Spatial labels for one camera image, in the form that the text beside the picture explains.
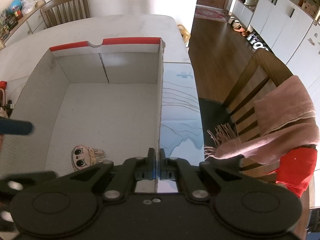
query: scarf fringe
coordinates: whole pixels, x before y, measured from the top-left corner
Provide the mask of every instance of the scarf fringe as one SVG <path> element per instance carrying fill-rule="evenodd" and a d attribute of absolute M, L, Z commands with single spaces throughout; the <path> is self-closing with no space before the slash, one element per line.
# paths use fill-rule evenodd
<path fill-rule="evenodd" d="M 209 157 L 214 157 L 217 148 L 220 147 L 222 144 L 237 138 L 237 135 L 235 134 L 235 132 L 232 130 L 231 126 L 228 123 L 218 125 L 215 130 L 216 130 L 215 136 L 210 130 L 207 130 L 207 132 L 210 134 L 210 137 L 214 141 L 214 144 L 216 145 L 216 147 L 209 147 L 209 146 L 204 147 L 205 160 L 208 159 Z"/>

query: black chair cushion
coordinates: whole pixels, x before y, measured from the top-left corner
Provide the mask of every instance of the black chair cushion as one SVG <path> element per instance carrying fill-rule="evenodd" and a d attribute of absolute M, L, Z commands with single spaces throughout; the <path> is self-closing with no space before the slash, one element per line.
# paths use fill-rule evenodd
<path fill-rule="evenodd" d="M 202 127 L 204 133 L 204 145 L 216 147 L 214 141 L 210 137 L 207 130 L 210 130 L 214 135 L 216 135 L 215 128 L 221 124 L 229 124 L 233 131 L 236 132 L 236 124 L 233 122 L 230 112 L 228 109 L 222 105 L 221 102 L 209 100 L 205 98 L 199 98 L 199 106 L 202 120 Z M 207 159 L 210 163 L 215 165 L 231 169 L 233 171 L 240 170 L 240 161 L 243 158 L 242 155 L 236 156 L 229 159 L 218 160 L 213 157 Z"/>

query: door mat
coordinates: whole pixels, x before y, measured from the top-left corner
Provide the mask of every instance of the door mat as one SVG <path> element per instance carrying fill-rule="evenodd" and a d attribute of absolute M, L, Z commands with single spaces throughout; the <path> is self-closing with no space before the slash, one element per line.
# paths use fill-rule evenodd
<path fill-rule="evenodd" d="M 224 10 L 201 5 L 196 5 L 195 17 L 225 23 L 229 20 L 229 15 Z"/>

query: row of shoes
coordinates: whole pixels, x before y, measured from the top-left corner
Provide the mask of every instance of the row of shoes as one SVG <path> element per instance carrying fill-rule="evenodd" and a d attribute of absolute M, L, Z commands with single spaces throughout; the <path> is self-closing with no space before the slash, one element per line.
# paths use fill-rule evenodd
<path fill-rule="evenodd" d="M 254 49 L 262 48 L 262 49 L 268 50 L 268 48 L 264 46 L 262 42 L 259 41 L 258 37 L 253 33 L 246 31 L 238 20 L 234 20 L 231 23 L 231 25 L 234 31 L 240 32 L 242 36 L 247 37 L 247 40 L 250 42 L 250 44 L 253 46 Z"/>

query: black handle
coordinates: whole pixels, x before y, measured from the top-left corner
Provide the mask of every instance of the black handle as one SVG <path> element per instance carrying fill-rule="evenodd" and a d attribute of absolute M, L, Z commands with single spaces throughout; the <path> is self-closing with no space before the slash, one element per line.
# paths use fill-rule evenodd
<path fill-rule="evenodd" d="M 291 13 L 291 15 L 290 15 L 290 18 L 292 17 L 292 15 L 293 15 L 294 11 L 295 11 L 295 8 L 292 10 L 292 13 Z"/>

